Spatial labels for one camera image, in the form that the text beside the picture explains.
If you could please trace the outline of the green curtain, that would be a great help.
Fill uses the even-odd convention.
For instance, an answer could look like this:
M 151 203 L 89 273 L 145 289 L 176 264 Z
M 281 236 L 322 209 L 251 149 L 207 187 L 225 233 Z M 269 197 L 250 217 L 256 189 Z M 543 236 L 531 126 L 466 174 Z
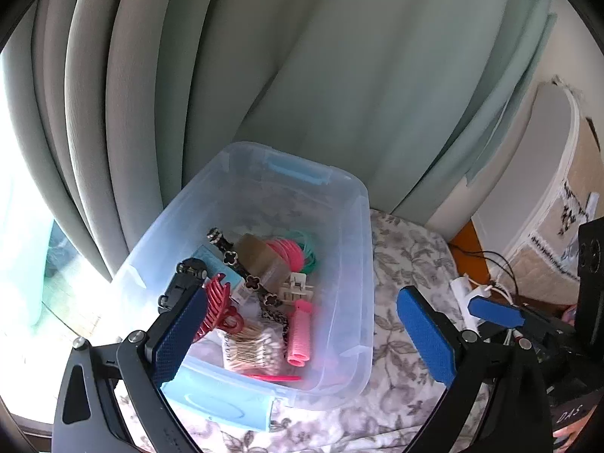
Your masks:
M 551 0 L 23 0 L 1 41 L 16 142 L 112 277 L 224 146 L 337 167 L 426 223 L 501 146 Z

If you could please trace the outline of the brown packing tape roll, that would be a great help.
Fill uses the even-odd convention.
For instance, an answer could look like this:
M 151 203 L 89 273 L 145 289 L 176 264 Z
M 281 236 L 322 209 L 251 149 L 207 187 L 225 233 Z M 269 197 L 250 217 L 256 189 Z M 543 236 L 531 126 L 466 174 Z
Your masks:
M 269 293 L 278 293 L 291 274 L 287 263 L 264 240 L 250 233 L 236 241 L 234 248 L 243 268 L 258 277 Z

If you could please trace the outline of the cotton swabs bag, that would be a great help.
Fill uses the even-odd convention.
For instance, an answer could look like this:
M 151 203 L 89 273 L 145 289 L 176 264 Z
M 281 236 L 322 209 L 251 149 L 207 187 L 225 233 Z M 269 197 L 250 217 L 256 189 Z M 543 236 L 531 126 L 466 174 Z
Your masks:
M 239 333 L 220 331 L 223 366 L 240 374 L 278 375 L 285 367 L 284 329 L 276 322 L 246 323 Z

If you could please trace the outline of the pink hair roller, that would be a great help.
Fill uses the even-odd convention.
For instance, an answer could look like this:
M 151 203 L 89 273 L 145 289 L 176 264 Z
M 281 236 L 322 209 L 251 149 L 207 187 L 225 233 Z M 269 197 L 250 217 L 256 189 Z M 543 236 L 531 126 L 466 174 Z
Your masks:
M 296 300 L 290 317 L 287 361 L 304 367 L 311 357 L 311 315 L 313 307 L 307 300 Z

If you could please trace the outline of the white power strip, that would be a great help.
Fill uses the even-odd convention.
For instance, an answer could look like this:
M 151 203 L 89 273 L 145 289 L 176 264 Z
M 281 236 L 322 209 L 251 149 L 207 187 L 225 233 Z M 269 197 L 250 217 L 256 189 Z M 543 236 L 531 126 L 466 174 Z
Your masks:
M 472 330 L 478 333 L 478 325 L 480 319 L 474 317 L 469 311 L 469 304 L 475 297 L 487 297 L 487 293 L 484 291 L 484 287 L 473 288 L 470 280 L 467 276 L 461 276 L 453 279 L 450 282 L 450 289 L 455 296 L 460 312 L 462 314 L 465 329 Z

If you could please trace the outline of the beige hair claw clip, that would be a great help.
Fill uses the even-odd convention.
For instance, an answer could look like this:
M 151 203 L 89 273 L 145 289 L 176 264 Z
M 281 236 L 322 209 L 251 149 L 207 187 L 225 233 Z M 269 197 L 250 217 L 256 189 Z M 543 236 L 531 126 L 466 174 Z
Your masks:
M 306 274 L 292 272 L 287 280 L 279 287 L 277 296 L 288 305 L 295 304 L 297 300 L 311 302 L 313 299 L 313 286 L 307 283 Z

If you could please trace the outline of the clear plastic storage bin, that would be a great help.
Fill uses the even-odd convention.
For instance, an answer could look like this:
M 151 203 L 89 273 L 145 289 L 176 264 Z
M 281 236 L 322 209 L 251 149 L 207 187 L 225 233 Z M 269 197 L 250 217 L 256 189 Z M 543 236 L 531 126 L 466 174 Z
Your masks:
M 267 430 L 278 408 L 325 411 L 356 398 L 373 353 L 374 280 L 368 192 L 352 175 L 237 142 L 210 160 L 151 224 L 112 290 L 134 326 L 151 323 L 177 265 L 223 273 L 247 320 L 285 325 L 309 304 L 275 373 L 237 372 L 223 333 L 190 348 L 167 399 L 197 417 Z

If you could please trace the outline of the pink round hand mirror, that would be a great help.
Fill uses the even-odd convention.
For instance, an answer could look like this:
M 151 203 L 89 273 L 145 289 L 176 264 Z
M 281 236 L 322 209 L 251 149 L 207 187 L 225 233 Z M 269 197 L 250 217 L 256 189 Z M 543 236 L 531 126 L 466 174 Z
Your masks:
M 257 379 L 258 381 L 265 382 L 276 382 L 282 384 L 283 382 L 297 382 L 301 381 L 302 377 L 295 374 L 261 374 L 261 373 L 244 373 L 243 376 L 246 378 Z

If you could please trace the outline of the teal thin bangles bundle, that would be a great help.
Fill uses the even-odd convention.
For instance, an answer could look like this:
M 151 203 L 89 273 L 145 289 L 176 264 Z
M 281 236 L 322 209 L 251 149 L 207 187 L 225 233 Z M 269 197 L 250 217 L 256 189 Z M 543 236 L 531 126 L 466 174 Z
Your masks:
M 312 236 L 305 231 L 292 230 L 287 234 L 287 238 L 293 240 L 302 251 L 303 267 L 301 272 L 306 275 L 311 274 L 317 267 Z

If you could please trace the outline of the black toy car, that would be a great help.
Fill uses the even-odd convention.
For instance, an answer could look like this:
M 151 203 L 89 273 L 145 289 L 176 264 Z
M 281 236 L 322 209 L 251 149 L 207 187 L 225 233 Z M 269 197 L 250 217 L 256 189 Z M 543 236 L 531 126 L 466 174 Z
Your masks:
M 178 263 L 167 290 L 159 296 L 159 313 L 172 310 L 183 293 L 190 288 L 197 290 L 202 287 L 207 275 L 207 265 L 200 259 L 189 258 Z

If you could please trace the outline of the red hair claw clip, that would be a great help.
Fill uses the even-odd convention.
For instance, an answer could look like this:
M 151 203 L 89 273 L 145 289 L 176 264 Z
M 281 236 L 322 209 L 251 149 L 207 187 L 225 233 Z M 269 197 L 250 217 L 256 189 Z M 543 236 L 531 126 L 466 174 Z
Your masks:
M 245 322 L 231 301 L 230 283 L 225 281 L 225 277 L 224 273 L 217 273 L 205 283 L 208 308 L 193 342 L 200 341 L 216 328 L 228 334 L 237 334 L 243 330 Z

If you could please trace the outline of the cardboard box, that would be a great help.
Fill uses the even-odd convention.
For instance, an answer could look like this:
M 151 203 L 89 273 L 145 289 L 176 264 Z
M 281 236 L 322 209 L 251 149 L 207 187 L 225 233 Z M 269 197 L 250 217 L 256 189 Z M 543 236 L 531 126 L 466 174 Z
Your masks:
M 499 280 L 518 288 L 521 297 L 570 306 L 579 293 L 578 228 L 603 215 L 603 160 L 593 122 L 582 119 L 568 172 L 545 203 L 545 213 L 512 257 L 514 279 Z

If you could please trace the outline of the black clover headband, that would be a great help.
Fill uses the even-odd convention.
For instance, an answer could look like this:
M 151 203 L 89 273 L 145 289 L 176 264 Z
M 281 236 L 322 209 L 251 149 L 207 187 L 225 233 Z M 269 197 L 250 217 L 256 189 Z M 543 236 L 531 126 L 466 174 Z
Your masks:
M 279 312 L 282 301 L 270 293 L 260 282 L 260 278 L 250 273 L 240 262 L 240 257 L 218 228 L 211 228 L 208 241 L 219 249 L 223 263 L 243 278 L 243 289 L 250 290 L 258 299 L 260 306 L 259 323 L 246 323 L 236 307 L 229 306 L 219 322 L 218 328 L 230 336 L 236 344 L 247 348 L 228 352 L 239 362 L 237 367 L 255 369 L 261 374 L 276 375 L 284 363 L 289 333 L 288 317 Z

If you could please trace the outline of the floral white blanket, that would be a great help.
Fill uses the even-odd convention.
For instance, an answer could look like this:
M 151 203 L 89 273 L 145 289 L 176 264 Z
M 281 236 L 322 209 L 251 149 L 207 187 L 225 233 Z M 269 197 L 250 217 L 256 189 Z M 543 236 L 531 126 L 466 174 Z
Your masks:
M 435 408 L 444 388 L 431 378 L 395 312 L 400 287 L 416 283 L 457 327 L 462 314 L 450 282 L 458 270 L 437 233 L 371 211 L 374 256 L 374 347 L 361 394 L 330 411 L 276 406 L 269 430 L 254 433 L 176 408 L 205 452 L 401 452 Z

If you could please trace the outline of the pink bangles stack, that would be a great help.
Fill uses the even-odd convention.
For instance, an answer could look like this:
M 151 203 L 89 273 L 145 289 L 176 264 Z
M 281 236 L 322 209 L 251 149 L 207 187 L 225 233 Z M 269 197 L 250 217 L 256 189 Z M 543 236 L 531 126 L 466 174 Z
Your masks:
M 292 272 L 302 271 L 305 259 L 302 248 L 296 241 L 288 238 L 270 238 L 265 243 L 287 263 Z

